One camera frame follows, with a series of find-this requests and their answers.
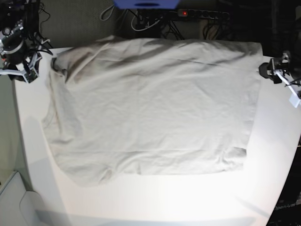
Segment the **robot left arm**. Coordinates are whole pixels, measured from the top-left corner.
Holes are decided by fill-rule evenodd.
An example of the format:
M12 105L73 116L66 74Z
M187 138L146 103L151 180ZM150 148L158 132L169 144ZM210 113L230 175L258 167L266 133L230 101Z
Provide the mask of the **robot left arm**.
M301 102L301 50L295 45L300 40L301 19L293 22L290 29L290 49L283 51L282 56L273 57L259 66L259 74L274 84L283 83L291 92L291 102Z

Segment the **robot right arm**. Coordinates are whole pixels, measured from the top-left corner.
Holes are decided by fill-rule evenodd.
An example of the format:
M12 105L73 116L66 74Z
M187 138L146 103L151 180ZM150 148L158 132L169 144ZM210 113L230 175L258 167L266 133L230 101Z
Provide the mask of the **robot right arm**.
M31 83L39 76L42 53L52 55L50 40L40 33L40 0L0 2L0 74Z

